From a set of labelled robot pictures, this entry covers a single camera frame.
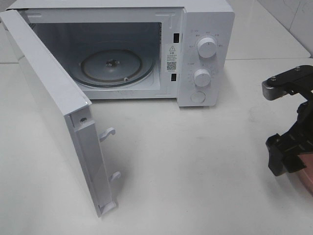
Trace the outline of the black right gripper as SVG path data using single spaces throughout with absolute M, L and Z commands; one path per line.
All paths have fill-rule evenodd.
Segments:
M 313 152 L 313 86 L 308 82 L 288 82 L 284 89 L 290 95 L 301 94 L 306 102 L 297 109 L 297 120 L 283 135 L 275 134 L 266 141 L 268 167 L 275 176 L 294 173 L 307 165 L 300 155 Z

